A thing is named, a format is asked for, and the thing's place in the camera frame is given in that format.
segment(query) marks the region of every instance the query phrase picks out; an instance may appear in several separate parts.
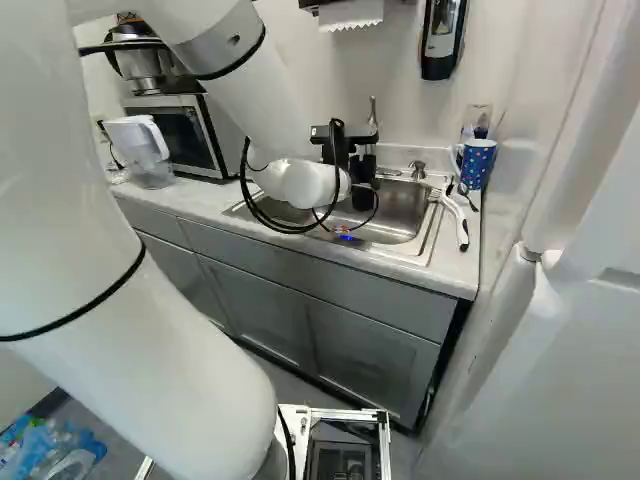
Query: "microwave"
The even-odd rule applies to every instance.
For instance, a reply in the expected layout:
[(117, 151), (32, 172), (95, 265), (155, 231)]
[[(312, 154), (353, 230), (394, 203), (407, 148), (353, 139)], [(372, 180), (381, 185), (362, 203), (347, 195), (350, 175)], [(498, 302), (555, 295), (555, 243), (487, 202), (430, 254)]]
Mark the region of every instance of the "microwave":
[(125, 98), (126, 115), (152, 115), (175, 172), (215, 179), (240, 172), (245, 135), (206, 93)]

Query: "polka dot mug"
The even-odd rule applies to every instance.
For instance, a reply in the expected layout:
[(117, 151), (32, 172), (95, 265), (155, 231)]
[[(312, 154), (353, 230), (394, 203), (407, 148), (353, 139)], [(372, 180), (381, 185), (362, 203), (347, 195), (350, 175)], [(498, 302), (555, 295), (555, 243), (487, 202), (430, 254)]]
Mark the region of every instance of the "polka dot mug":
[[(456, 173), (460, 176), (461, 183), (469, 187), (469, 190), (480, 190), (487, 184), (497, 145), (493, 140), (472, 138), (464, 144), (450, 148), (449, 153)], [(455, 161), (458, 149), (462, 151), (462, 168), (460, 169)]]

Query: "sink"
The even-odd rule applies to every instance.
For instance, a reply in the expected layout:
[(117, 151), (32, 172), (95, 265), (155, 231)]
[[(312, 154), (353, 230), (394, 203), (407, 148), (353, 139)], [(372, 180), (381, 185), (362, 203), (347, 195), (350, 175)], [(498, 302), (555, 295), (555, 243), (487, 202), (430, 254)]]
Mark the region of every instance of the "sink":
[[(379, 207), (373, 219), (354, 231), (371, 216), (372, 211), (358, 212), (350, 198), (336, 204), (324, 225), (326, 232), (317, 227), (305, 235), (320, 240), (337, 243), (359, 250), (378, 252), (387, 256), (424, 257), (415, 263), (428, 263), (440, 215), (437, 202), (429, 200), (431, 188), (413, 181), (411, 178), (379, 175)], [(311, 210), (298, 210), (287, 202), (267, 197), (263, 192), (253, 196), (254, 201), (269, 217), (289, 225), (309, 225), (315, 221)], [(316, 209), (322, 217), (328, 207)], [(224, 215), (257, 222), (244, 201), (229, 208)]]

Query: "paper towel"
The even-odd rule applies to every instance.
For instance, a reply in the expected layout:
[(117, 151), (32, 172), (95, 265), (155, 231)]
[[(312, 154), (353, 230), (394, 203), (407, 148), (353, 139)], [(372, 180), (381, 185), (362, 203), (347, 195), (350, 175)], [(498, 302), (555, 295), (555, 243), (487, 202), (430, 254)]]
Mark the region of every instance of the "paper towel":
[(366, 28), (379, 24), (383, 17), (384, 0), (344, 0), (318, 9), (321, 32)]

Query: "white pitcher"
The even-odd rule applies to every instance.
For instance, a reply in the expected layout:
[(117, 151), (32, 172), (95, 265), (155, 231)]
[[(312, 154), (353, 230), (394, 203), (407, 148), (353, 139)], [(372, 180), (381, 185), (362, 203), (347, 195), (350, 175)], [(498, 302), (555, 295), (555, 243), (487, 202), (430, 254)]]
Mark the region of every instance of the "white pitcher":
[(174, 183), (169, 148), (151, 115), (116, 118), (103, 125), (127, 161), (133, 181), (143, 188), (163, 188)]

